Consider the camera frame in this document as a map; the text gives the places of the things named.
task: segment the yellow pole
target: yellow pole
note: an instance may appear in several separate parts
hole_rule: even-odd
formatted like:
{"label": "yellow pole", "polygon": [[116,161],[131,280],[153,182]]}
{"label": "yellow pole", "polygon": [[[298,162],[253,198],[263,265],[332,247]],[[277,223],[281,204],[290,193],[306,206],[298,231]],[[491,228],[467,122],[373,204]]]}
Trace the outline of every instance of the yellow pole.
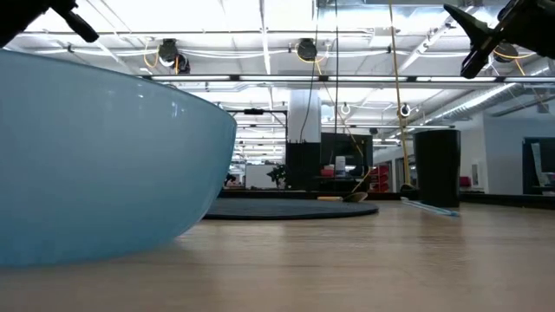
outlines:
{"label": "yellow pole", "polygon": [[395,70],[395,89],[397,90],[397,118],[399,119],[399,130],[401,131],[401,143],[403,153],[403,165],[405,168],[405,184],[410,185],[408,172],[408,153],[405,126],[401,117],[401,93],[399,92],[399,71],[397,69],[397,47],[395,46],[395,27],[393,27],[393,0],[389,0],[389,19],[391,20],[391,45],[393,48],[393,66]]}

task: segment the pillar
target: pillar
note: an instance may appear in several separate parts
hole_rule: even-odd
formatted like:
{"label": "pillar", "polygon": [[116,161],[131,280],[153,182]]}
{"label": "pillar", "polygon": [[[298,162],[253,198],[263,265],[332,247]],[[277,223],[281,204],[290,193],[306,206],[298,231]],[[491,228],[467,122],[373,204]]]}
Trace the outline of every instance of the pillar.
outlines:
{"label": "pillar", "polygon": [[285,150],[291,189],[312,189],[314,177],[320,174],[321,105],[317,90],[312,95],[310,90],[291,90]]}
{"label": "pillar", "polygon": [[[322,102],[318,96],[317,90],[291,90],[289,100],[289,132],[287,140],[290,143],[320,142],[321,133],[321,107]],[[303,137],[301,138],[301,129],[303,128]]]}

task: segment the white wall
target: white wall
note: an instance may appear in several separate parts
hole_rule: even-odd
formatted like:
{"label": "white wall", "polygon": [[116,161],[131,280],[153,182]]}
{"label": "white wall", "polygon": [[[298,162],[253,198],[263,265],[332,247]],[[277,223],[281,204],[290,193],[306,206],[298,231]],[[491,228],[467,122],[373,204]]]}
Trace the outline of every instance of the white wall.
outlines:
{"label": "white wall", "polygon": [[[413,141],[407,141],[407,154],[411,155],[413,153],[415,153]],[[383,148],[374,152],[374,165],[403,157],[404,153],[402,152],[402,146]]]}
{"label": "white wall", "polygon": [[276,182],[272,182],[268,172],[276,165],[247,165],[245,168],[245,187],[250,188],[275,188]]}
{"label": "white wall", "polygon": [[491,194],[522,194],[522,140],[555,137],[555,118],[485,118],[487,177]]}
{"label": "white wall", "polygon": [[472,178],[472,164],[479,164],[480,187],[474,190],[488,192],[486,141],[482,114],[476,114],[470,121],[455,123],[460,130],[460,175]]}

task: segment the fluorescent light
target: fluorescent light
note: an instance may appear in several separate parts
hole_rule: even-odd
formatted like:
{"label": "fluorescent light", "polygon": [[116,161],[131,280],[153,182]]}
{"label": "fluorescent light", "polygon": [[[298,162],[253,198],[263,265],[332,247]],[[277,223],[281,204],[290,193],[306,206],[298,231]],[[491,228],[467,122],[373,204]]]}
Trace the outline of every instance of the fluorescent light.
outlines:
{"label": "fluorescent light", "polygon": [[475,77],[467,79],[465,77],[451,77],[451,76],[436,76],[436,77],[416,77],[418,82],[491,82],[495,81],[496,77]]}
{"label": "fluorescent light", "polygon": [[268,127],[268,128],[280,128],[284,127],[280,124],[257,124],[257,123],[240,123],[237,127]]}
{"label": "fluorescent light", "polygon": [[374,142],[399,142],[398,139],[372,139]]}
{"label": "fluorescent light", "polygon": [[[330,81],[337,81],[337,77],[331,75]],[[407,77],[399,77],[399,81],[406,81]],[[339,81],[395,81],[394,76],[339,76]]]}
{"label": "fluorescent light", "polygon": [[229,81],[229,75],[154,75],[154,81]]}
{"label": "fluorescent light", "polygon": [[555,82],[555,77],[507,77],[505,78],[505,82]]}
{"label": "fluorescent light", "polygon": [[452,126],[407,126],[407,132],[415,129],[452,129]]}
{"label": "fluorescent light", "polygon": [[308,75],[241,75],[240,81],[311,81],[312,76]]}
{"label": "fluorescent light", "polygon": [[236,141],[255,142],[255,141],[272,141],[272,142],[285,142],[285,138],[236,138]]}
{"label": "fluorescent light", "polygon": [[139,68],[141,71],[146,71],[149,75],[153,75],[153,72],[151,72],[148,68]]}
{"label": "fluorescent light", "polygon": [[549,67],[544,67],[540,70],[536,70],[535,72],[531,73],[530,75],[539,75],[549,70]]}

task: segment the pipe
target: pipe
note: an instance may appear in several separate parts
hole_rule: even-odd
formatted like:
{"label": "pipe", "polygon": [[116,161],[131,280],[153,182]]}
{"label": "pipe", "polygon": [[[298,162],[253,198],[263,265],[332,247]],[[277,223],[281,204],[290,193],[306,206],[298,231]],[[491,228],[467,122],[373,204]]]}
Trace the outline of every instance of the pipe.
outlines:
{"label": "pipe", "polygon": [[[530,76],[535,75],[554,75],[555,71],[549,67],[549,62],[541,59],[532,65],[526,67],[526,71]],[[520,75],[520,72],[515,70],[511,75]],[[425,123],[441,120],[442,118],[458,119],[478,113],[490,107],[493,107],[501,102],[508,101],[513,97],[519,97],[526,92],[526,88],[522,83],[507,83],[500,87],[489,88],[486,90],[474,91],[470,94],[463,95],[459,99],[451,102],[444,107],[442,112],[436,110]]]}
{"label": "pipe", "polygon": [[555,99],[555,95],[548,96],[544,99],[534,99],[534,100],[528,101],[527,103],[524,103],[524,104],[521,104],[521,105],[515,105],[513,107],[509,107],[509,108],[504,109],[502,111],[499,111],[497,113],[493,113],[493,114],[491,114],[491,116],[492,117],[501,117],[501,116],[509,115],[509,114],[516,113],[518,111],[521,111],[521,110],[529,108],[529,107],[534,107],[534,106],[538,105],[541,102],[547,103],[548,101],[551,101],[551,100],[554,100],[554,99]]}

